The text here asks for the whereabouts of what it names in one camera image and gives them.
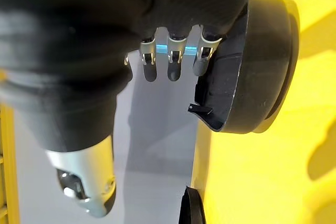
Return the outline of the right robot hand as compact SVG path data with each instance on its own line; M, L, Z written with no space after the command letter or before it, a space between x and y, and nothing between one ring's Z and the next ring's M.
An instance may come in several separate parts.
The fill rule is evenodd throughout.
M113 123L128 53L194 25L223 35L247 0L1 0L1 100L22 116L62 190L96 218L116 197Z

